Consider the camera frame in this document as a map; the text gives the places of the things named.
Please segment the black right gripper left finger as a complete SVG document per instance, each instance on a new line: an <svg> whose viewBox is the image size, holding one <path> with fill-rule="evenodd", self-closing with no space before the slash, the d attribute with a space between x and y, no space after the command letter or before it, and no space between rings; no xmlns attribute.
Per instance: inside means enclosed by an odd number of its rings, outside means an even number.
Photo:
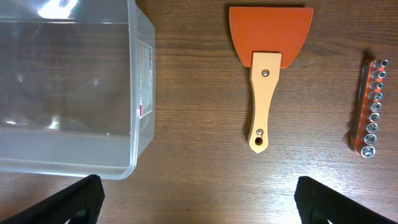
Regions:
<svg viewBox="0 0 398 224"><path fill-rule="evenodd" d="M92 174L2 224L96 224L105 198L101 178Z"/></svg>

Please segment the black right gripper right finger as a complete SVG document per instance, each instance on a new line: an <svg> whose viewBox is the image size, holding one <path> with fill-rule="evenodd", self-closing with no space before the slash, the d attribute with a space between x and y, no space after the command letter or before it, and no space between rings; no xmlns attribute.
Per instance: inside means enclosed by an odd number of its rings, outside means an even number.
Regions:
<svg viewBox="0 0 398 224"><path fill-rule="evenodd" d="M397 224L308 176L298 178L294 199L302 224Z"/></svg>

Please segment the clear plastic container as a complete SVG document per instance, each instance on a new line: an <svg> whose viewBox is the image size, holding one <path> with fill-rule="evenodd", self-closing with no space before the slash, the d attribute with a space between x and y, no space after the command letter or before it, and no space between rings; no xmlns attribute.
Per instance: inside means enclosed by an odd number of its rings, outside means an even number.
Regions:
<svg viewBox="0 0 398 224"><path fill-rule="evenodd" d="M155 29L135 0L1 0L1 170L124 179L154 121Z"/></svg>

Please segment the orange scraper with wooden handle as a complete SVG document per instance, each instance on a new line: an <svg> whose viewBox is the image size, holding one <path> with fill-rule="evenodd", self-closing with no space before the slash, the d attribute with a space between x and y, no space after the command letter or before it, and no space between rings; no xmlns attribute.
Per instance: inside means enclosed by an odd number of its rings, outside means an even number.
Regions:
<svg viewBox="0 0 398 224"><path fill-rule="evenodd" d="M300 52L312 24L308 7L231 7L229 28L235 51L250 69L253 110L248 134L257 154L269 145L268 121L280 70Z"/></svg>

